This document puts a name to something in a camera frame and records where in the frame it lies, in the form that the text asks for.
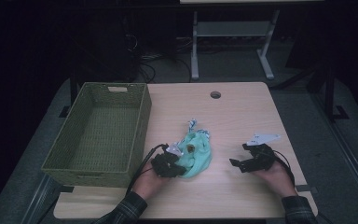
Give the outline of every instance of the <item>wicker basket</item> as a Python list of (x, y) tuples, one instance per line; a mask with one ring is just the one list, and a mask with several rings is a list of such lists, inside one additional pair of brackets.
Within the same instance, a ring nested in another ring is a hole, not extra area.
[(85, 83), (42, 171), (64, 185), (126, 188), (143, 159), (151, 105), (146, 84)]

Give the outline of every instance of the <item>floor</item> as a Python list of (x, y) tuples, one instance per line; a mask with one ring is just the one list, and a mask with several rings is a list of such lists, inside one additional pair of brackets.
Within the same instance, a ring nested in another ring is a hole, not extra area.
[[(240, 43), (227, 42), (222, 46), (216, 45), (213, 40), (205, 40), (199, 56), (200, 79), (191, 81), (261, 81), (274, 86), (301, 72), (285, 67), (293, 42), (275, 40), (268, 51), (275, 78), (267, 80), (255, 52), (261, 41), (247, 39)], [(186, 40), (180, 40), (180, 43), (184, 47)], [(189, 81), (190, 54), (186, 48), (178, 53), (179, 60), (155, 59), (156, 56), (149, 53), (145, 57), (147, 65), (142, 65), (144, 72), (134, 82), (149, 81), (153, 69), (156, 74), (151, 83)], [(358, 106), (348, 88), (336, 80), (335, 105), (341, 105), (349, 119), (331, 123), (321, 107), (324, 91), (309, 94), (306, 91), (308, 81), (309, 78), (305, 77), (284, 90), (271, 91), (271, 95), (311, 187), (320, 223), (358, 223), (358, 170), (352, 168), (358, 162)], [(67, 80), (56, 93), (48, 113), (0, 196), (0, 224), (91, 223), (91, 220), (58, 220), (53, 216), (54, 201), (61, 186), (40, 171), (64, 122), (64, 118), (60, 118), (62, 109), (69, 104)], [(348, 152), (356, 160), (348, 159)], [(267, 223), (284, 223), (284, 220), (273, 219)]]

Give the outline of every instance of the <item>teal cloth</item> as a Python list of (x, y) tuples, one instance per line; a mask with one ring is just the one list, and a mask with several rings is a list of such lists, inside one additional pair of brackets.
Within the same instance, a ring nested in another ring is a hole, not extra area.
[(178, 144), (178, 148), (182, 151), (183, 156), (180, 157), (177, 165), (186, 168), (182, 178), (193, 177), (209, 167), (212, 160), (211, 146), (209, 144), (209, 132), (198, 130), (193, 132), (197, 121), (190, 121), (189, 132), (185, 139)]

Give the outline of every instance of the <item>wooden table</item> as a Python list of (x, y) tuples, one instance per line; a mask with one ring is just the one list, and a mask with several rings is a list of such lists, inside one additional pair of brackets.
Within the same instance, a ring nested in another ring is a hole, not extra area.
[[(174, 178), (154, 199), (141, 218), (273, 218), (284, 217), (280, 199), (256, 176), (243, 174), (228, 159), (251, 155), (241, 144), (254, 133), (276, 133), (281, 139), (268, 145), (280, 151), (292, 166), (297, 185), (307, 185), (282, 121), (264, 83), (149, 84), (152, 110), (145, 141), (146, 153), (158, 144), (185, 137), (188, 121), (211, 133), (210, 167), (190, 178)], [(219, 91), (221, 98), (210, 96)], [(110, 212), (124, 197), (125, 189), (75, 187), (61, 193), (54, 216), (96, 218)], [(308, 198), (317, 214), (309, 191)]]

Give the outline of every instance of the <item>plaid sleeve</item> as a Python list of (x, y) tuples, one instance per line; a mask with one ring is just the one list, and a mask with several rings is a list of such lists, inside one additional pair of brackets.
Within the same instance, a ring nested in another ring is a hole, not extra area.
[(286, 211), (286, 221), (290, 224), (314, 224), (318, 223), (312, 213), (310, 204), (305, 197), (291, 196), (282, 198), (284, 211)]
[(98, 224), (128, 224), (135, 223), (139, 216), (146, 209), (147, 203), (138, 194), (130, 192), (117, 206), (116, 208), (95, 222)]

